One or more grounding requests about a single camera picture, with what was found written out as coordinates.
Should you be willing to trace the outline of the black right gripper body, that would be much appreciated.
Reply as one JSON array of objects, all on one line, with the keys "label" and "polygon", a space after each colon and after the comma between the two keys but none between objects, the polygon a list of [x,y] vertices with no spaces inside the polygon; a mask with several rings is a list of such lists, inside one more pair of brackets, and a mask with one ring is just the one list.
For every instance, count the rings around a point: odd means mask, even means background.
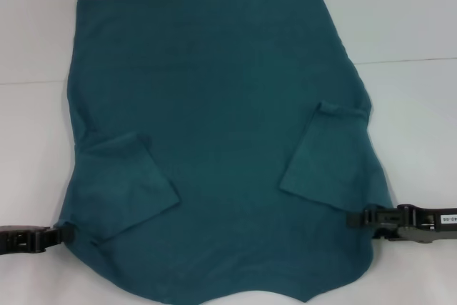
[{"label": "black right gripper body", "polygon": [[425,209],[413,205],[398,205],[392,229],[376,229],[376,238],[388,241],[413,241],[429,244],[438,240],[457,240],[457,208]]}]

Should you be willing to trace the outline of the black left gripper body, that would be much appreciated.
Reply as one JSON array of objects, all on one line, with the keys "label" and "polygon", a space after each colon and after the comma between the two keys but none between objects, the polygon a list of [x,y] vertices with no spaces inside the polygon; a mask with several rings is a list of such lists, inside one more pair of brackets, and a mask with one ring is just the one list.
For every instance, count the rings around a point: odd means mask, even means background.
[{"label": "black left gripper body", "polygon": [[0,255],[44,252],[41,235],[47,229],[42,226],[0,226]]}]

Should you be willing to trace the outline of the teal blue shirt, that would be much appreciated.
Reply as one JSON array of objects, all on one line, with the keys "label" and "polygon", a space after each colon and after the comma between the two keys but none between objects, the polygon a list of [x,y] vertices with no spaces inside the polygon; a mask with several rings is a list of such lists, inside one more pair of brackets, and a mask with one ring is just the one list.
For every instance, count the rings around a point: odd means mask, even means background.
[{"label": "teal blue shirt", "polygon": [[59,223],[117,287],[308,301],[371,265],[346,216],[391,198],[324,0],[77,0],[67,99]]}]

